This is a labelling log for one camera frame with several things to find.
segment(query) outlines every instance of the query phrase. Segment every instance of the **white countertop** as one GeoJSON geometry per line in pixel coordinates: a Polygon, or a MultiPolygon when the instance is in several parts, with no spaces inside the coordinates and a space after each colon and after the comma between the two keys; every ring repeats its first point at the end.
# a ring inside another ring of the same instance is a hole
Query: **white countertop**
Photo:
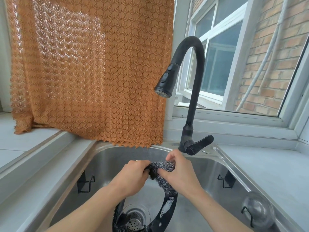
{"type": "Polygon", "coordinates": [[[309,231],[309,155],[236,145],[218,145],[299,226],[309,231]]]}
{"type": "Polygon", "coordinates": [[[14,134],[14,126],[11,114],[0,112],[0,168],[59,132],[59,129],[35,128],[31,132],[17,135],[14,134]]]}

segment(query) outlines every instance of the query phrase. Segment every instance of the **stainless steel sink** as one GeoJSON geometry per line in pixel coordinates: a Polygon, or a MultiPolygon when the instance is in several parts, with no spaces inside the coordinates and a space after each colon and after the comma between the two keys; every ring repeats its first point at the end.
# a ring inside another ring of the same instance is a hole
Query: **stainless steel sink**
{"type": "MultiPolygon", "coordinates": [[[[141,147],[125,148],[112,145],[103,147],[101,151],[93,157],[85,169],[87,180],[89,180],[92,175],[95,176],[95,182],[91,183],[91,191],[89,193],[78,193],[77,186],[75,185],[56,212],[51,221],[51,225],[82,205],[98,191],[99,188],[106,186],[129,160],[163,161],[170,150],[169,148],[161,146],[152,146],[148,149],[141,147]]],[[[239,176],[234,176],[236,182],[233,187],[223,188],[223,180],[218,180],[218,176],[224,177],[228,171],[231,171],[233,175],[235,174],[233,169],[226,165],[223,157],[224,156],[220,155],[205,155],[202,152],[193,157],[186,156],[186,158],[191,160],[195,173],[204,190],[226,210],[249,227],[250,224],[248,219],[241,213],[241,205],[246,193],[250,191],[250,189],[252,190],[253,186],[247,186],[245,184],[246,180],[248,180],[247,178],[242,180],[239,176]]],[[[126,199],[124,210],[131,209],[137,212],[138,219],[134,221],[137,224],[147,224],[149,221],[152,221],[159,212],[163,199],[163,190],[155,181],[149,178],[138,194],[126,199]]],[[[109,217],[102,222],[98,231],[111,231],[112,214],[113,212],[110,212],[109,217]]],[[[212,230],[195,207],[193,207],[186,198],[179,195],[173,217],[165,231],[208,232],[212,230]]]]}

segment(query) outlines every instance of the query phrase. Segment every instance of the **faucet spout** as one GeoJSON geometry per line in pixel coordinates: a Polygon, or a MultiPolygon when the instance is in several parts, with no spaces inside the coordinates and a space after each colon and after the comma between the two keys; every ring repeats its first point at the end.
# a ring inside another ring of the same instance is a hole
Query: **faucet spout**
{"type": "Polygon", "coordinates": [[[205,64],[204,47],[199,38],[195,36],[188,36],[179,44],[171,60],[171,64],[168,66],[167,70],[160,78],[154,90],[162,97],[170,98],[172,96],[180,65],[186,52],[190,47],[192,47],[195,51],[197,66],[190,99],[190,105],[188,109],[187,121],[182,130],[180,145],[178,149],[181,152],[187,153],[188,155],[195,155],[201,149],[214,141],[214,137],[212,135],[208,135],[207,137],[203,138],[198,142],[194,142],[192,140],[193,120],[202,84],[205,64]]]}

